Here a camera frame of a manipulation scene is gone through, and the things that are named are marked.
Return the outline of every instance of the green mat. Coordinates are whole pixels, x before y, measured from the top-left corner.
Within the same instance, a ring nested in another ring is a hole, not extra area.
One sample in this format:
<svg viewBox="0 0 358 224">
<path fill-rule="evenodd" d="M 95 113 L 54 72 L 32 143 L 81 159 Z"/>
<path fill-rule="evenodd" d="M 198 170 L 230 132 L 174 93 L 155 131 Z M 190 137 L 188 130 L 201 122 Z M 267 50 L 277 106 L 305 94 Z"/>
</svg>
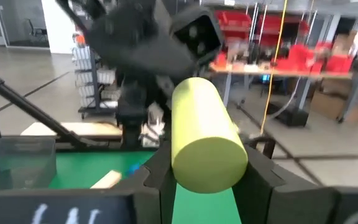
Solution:
<svg viewBox="0 0 358 224">
<path fill-rule="evenodd" d="M 59 153 L 57 176 L 50 184 L 50 188 L 90 188 L 110 170 L 125 175 L 130 166 L 145 162 L 151 155 L 151 152 Z M 178 185 L 172 223 L 241 222 L 231 190 L 218 194 L 196 194 Z"/>
</svg>

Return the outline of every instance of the yellow cylinder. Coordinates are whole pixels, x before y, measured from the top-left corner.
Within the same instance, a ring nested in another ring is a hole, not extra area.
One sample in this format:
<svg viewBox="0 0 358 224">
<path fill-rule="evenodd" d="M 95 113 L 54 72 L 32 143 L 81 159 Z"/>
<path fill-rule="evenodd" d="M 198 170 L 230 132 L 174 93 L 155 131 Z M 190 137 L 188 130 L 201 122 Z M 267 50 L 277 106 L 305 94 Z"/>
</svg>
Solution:
<svg viewBox="0 0 358 224">
<path fill-rule="evenodd" d="M 247 153 L 215 86 L 204 78 L 181 82 L 172 95 L 172 169 L 178 183 L 197 193 L 236 184 Z"/>
</svg>

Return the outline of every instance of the grey floor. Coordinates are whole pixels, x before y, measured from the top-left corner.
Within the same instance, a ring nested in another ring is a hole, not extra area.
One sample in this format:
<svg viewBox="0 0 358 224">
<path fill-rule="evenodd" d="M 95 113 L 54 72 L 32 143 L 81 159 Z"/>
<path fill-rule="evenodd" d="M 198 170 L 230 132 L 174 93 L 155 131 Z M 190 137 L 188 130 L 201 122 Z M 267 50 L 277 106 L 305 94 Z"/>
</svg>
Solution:
<svg viewBox="0 0 358 224">
<path fill-rule="evenodd" d="M 0 47 L 0 77 L 21 95 L 60 122 L 81 121 L 73 65 L 69 55 L 47 51 L 8 50 Z M 228 112 L 247 134 L 258 134 L 266 97 L 247 93 L 243 108 L 234 104 Z M 0 97 L 0 128 L 4 135 L 20 134 L 34 118 Z M 274 161 L 295 174 L 321 185 L 358 186 L 358 124 L 341 124 L 311 112 L 305 129 L 288 129 L 270 120 L 265 132 L 278 146 Z"/>
</svg>

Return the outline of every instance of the glass wall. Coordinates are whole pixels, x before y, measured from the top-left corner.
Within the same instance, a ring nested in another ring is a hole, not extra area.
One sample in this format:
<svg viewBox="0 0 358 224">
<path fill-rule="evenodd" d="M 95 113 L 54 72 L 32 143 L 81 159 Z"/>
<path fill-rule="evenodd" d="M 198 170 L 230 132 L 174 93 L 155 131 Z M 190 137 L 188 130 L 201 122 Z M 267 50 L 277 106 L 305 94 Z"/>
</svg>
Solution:
<svg viewBox="0 0 358 224">
<path fill-rule="evenodd" d="M 41 0 L 0 0 L 0 18 L 8 46 L 49 47 Z"/>
</svg>

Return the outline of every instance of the yellow cable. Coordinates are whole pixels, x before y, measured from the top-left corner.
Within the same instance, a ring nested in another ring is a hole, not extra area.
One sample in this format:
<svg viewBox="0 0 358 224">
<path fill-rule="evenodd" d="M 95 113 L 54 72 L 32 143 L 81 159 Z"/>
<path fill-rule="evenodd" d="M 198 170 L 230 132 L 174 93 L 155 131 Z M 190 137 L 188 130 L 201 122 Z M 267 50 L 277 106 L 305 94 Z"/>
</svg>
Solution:
<svg viewBox="0 0 358 224">
<path fill-rule="evenodd" d="M 287 3 L 288 3 L 288 0 L 284 0 L 284 8 L 283 8 L 283 14 L 281 17 L 281 25 L 280 25 L 280 34 L 278 35 L 277 48 L 276 48 L 276 53 L 274 55 L 274 62 L 276 62 L 276 60 L 277 60 L 278 50 L 280 49 L 281 35 L 283 32 L 284 17 L 285 17 L 285 11 L 287 10 Z M 269 84 L 268 84 L 268 95 L 267 95 L 267 101 L 266 101 L 266 106 L 265 106 L 265 114 L 264 114 L 264 119 L 262 120 L 262 125 L 260 127 L 261 135 L 264 133 L 264 127 L 265 127 L 266 117 L 267 117 L 267 107 L 269 105 L 270 95 L 272 94 L 272 83 L 273 83 L 273 74 L 270 74 L 270 79 L 269 79 Z"/>
</svg>

